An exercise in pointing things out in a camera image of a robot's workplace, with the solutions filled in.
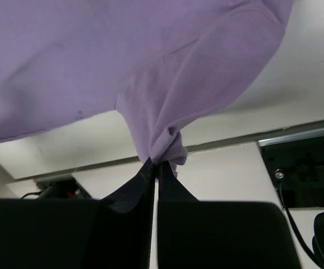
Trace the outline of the purple t shirt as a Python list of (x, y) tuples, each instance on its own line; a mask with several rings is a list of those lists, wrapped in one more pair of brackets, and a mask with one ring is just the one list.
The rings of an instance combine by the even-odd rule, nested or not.
[(292, 1), (0, 1), (0, 142), (118, 111), (141, 161), (186, 162), (181, 129), (233, 103)]

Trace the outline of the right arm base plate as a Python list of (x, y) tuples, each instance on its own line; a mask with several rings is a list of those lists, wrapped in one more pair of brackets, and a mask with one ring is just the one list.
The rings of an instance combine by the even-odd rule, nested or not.
[(264, 146), (261, 155), (287, 208), (324, 208), (324, 136)]

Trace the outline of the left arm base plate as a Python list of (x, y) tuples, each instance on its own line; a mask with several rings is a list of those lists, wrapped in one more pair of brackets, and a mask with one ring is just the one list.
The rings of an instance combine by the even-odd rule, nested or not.
[(57, 179), (48, 179), (37, 181), (34, 183), (38, 191), (28, 192), (21, 199), (33, 197), (36, 199), (90, 199), (91, 195), (82, 187), (77, 180), (70, 176)]

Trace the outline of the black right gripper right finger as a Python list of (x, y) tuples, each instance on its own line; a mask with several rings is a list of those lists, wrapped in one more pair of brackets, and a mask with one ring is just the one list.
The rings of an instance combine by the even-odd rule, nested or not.
[(300, 268), (288, 223), (269, 202), (199, 201), (159, 167), (159, 268)]

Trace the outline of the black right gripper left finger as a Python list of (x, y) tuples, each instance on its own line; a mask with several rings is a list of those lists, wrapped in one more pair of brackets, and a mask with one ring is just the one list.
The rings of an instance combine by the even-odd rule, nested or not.
[(0, 268), (148, 268), (154, 165), (102, 200), (0, 199)]

